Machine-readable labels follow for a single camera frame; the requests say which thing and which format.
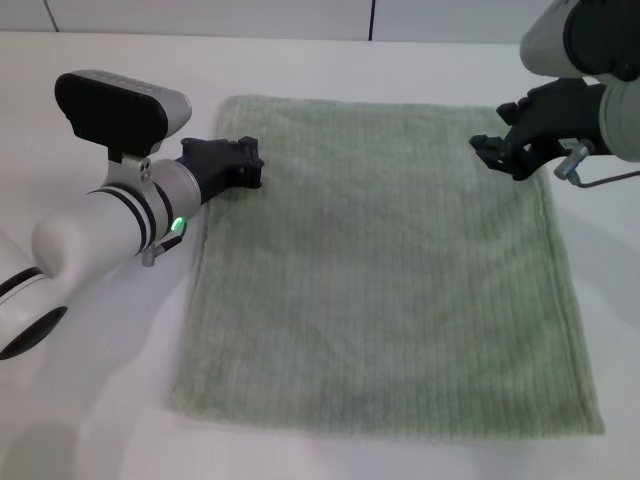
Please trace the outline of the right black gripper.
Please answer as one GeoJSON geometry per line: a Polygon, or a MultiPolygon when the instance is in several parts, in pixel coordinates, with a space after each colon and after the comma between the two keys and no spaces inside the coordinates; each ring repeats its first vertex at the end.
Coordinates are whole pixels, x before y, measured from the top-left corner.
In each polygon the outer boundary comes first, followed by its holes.
{"type": "Polygon", "coordinates": [[[588,141],[592,153],[606,155],[600,127],[601,84],[582,79],[559,79],[535,88],[516,102],[501,104],[496,113],[509,126],[507,158],[503,139],[474,135],[469,144],[491,170],[525,180],[546,163],[566,156],[563,140],[588,141]]]}

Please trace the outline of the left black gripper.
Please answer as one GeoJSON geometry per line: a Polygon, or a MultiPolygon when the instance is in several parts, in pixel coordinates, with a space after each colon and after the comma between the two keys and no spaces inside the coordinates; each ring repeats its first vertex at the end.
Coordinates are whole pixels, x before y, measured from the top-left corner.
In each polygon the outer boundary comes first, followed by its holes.
{"type": "Polygon", "coordinates": [[[185,138],[181,145],[182,156],[178,162],[195,178],[202,203],[208,203],[231,188],[259,189],[262,186],[264,161],[252,157],[245,165],[245,155],[258,155],[257,139],[244,136],[237,143],[185,138]]]}

